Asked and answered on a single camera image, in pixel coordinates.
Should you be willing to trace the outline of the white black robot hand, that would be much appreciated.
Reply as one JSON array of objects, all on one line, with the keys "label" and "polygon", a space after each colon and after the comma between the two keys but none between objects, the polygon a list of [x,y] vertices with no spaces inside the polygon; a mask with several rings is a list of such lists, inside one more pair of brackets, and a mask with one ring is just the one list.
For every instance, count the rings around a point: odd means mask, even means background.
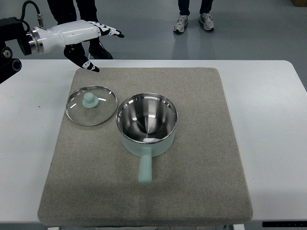
[{"label": "white black robot hand", "polygon": [[42,29],[35,27],[26,33],[32,51],[40,54],[50,52],[55,47],[75,45],[105,35],[123,38],[121,31],[99,22],[78,20]]}]

